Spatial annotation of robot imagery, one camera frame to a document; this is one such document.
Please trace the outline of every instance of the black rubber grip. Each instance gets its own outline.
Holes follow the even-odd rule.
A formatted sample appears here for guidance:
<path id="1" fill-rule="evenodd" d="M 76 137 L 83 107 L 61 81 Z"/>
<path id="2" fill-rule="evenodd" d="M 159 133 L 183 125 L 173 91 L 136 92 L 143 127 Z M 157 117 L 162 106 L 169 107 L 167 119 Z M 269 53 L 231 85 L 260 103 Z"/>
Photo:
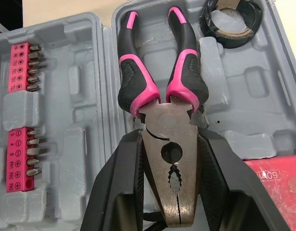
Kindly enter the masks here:
<path id="1" fill-rule="evenodd" d="M 226 139 L 203 128 L 198 133 L 199 189 L 210 230 L 290 231 L 256 173 Z"/>
<path id="2" fill-rule="evenodd" d="M 197 52 L 197 42 L 193 28 L 184 16 L 182 10 L 178 7 L 170 8 L 168 22 L 178 46 L 178 55 L 168 86 L 175 77 L 180 78 L 181 84 L 198 98 L 200 104 L 203 104 L 207 101 L 209 93 L 199 70 L 201 55 Z M 182 66 L 181 74 L 176 70 L 177 65 Z M 168 87 L 166 95 L 167 101 L 169 101 L 169 97 L 172 94 L 172 90 Z"/>
<path id="3" fill-rule="evenodd" d="M 150 73 L 137 54 L 137 30 L 138 14 L 129 11 L 121 21 L 118 36 L 118 57 L 122 72 L 118 103 L 123 110 L 139 117 L 139 108 L 155 98 L 160 99 L 160 96 Z"/>

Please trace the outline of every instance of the metal pliers head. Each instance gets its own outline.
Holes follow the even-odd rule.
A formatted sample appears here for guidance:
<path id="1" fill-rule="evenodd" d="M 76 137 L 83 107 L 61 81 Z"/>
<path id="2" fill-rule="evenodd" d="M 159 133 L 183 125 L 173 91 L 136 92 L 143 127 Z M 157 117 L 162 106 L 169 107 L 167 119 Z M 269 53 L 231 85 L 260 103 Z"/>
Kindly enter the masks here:
<path id="1" fill-rule="evenodd" d="M 145 173 L 169 227 L 193 223 L 198 197 L 197 127 L 187 111 L 192 105 L 171 97 L 171 103 L 153 101 L 140 109 L 145 114 L 142 132 Z"/>
<path id="2" fill-rule="evenodd" d="M 177 58 L 166 90 L 167 103 L 137 54 L 139 15 L 127 12 L 118 36 L 122 84 L 120 107 L 146 124 L 142 132 L 145 172 L 169 227 L 193 223 L 197 199 L 197 127 L 190 116 L 208 99 L 200 76 L 196 37 L 181 9 L 171 7 L 168 22 L 177 41 Z"/>

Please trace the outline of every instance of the tool case compartment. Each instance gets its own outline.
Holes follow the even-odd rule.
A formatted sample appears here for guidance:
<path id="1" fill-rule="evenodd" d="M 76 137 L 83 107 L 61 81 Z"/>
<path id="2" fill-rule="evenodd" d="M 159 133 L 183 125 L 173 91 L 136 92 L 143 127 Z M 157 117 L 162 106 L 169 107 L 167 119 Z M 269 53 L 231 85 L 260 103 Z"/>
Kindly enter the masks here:
<path id="1" fill-rule="evenodd" d="M 167 12 L 179 6 L 200 44 L 201 71 L 210 94 L 206 112 L 195 113 L 192 122 L 201 125 L 206 115 L 208 129 L 223 135 L 243 159 L 294 154 L 296 61 L 273 2 L 255 1 L 263 11 L 261 26 L 250 42 L 236 49 L 203 37 L 199 16 L 204 2 L 130 1 L 115 10 L 112 27 L 104 28 L 98 16 L 82 13 L 0 34 L 0 230 L 78 231 L 96 175 L 122 136 L 142 127 L 117 102 L 117 36 L 129 10 L 139 14 L 136 46 L 162 102 L 177 54 Z M 6 193 L 6 124 L 14 128 L 29 121 L 23 112 L 16 123 L 5 114 L 7 108 L 17 113 L 17 101 L 5 96 L 11 46 L 22 42 L 40 45 L 44 56 L 40 91 L 33 92 L 38 100 L 22 104 L 37 118 L 32 127 L 40 130 L 42 152 L 36 167 L 42 173 L 35 176 L 34 190 Z M 147 180 L 144 193 L 144 211 L 152 212 L 156 202 Z M 200 199 L 195 223 L 181 228 L 198 229 L 209 230 Z"/>

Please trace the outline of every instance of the screwdriver bit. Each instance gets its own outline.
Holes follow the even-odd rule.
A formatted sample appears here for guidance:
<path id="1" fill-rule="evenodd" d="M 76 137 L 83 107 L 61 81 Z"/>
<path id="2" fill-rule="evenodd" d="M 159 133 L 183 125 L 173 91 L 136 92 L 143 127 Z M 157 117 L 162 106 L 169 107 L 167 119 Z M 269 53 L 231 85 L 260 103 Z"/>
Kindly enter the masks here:
<path id="1" fill-rule="evenodd" d="M 36 165 L 37 163 L 39 162 L 39 160 L 37 160 L 37 159 L 28 159 L 27 160 L 27 165 L 28 166 L 32 166 L 32 165 Z"/>
<path id="2" fill-rule="evenodd" d="M 40 61 L 28 62 L 29 66 L 36 66 L 36 65 L 39 65 L 39 64 L 40 64 Z"/>
<path id="3" fill-rule="evenodd" d="M 32 177 L 32 176 L 38 175 L 38 174 L 40 174 L 40 173 L 41 173 L 41 170 L 38 169 L 38 168 L 28 169 L 28 170 L 26 171 L 26 175 L 27 175 L 28 177 Z"/>
<path id="4" fill-rule="evenodd" d="M 32 155 L 38 155 L 40 151 L 40 148 L 29 148 L 27 149 L 27 155 L 32 156 Z"/>
<path id="5" fill-rule="evenodd" d="M 41 55 L 39 52 L 33 52 L 28 55 L 28 58 L 31 60 L 38 60 L 40 59 Z"/>
<path id="6" fill-rule="evenodd" d="M 38 135 L 38 134 L 40 134 L 40 131 L 37 130 L 37 129 L 35 129 L 35 130 L 33 130 L 33 131 L 27 131 L 27 135 L 28 135 L 28 136 L 31 136 L 31 135 Z"/>
<path id="7" fill-rule="evenodd" d="M 29 74 L 29 75 L 33 75 L 33 74 L 35 74 L 35 73 L 37 73 L 37 72 L 39 72 L 39 70 L 37 70 L 37 69 L 31 69 L 31 70 L 28 70 L 28 74 Z"/>
<path id="8" fill-rule="evenodd" d="M 40 51 L 41 47 L 39 45 L 33 45 L 29 47 L 30 51 Z"/>
<path id="9" fill-rule="evenodd" d="M 40 90 L 40 87 L 38 85 L 28 85 L 27 91 L 37 91 Z"/>
<path id="10" fill-rule="evenodd" d="M 28 146 L 30 146 L 30 145 L 38 144 L 39 141 L 40 141 L 39 139 L 28 140 L 27 144 L 28 144 Z"/>
<path id="11" fill-rule="evenodd" d="M 28 81 L 28 83 L 36 83 L 36 82 L 39 82 L 40 79 L 39 79 L 39 77 L 28 77 L 27 81 Z"/>

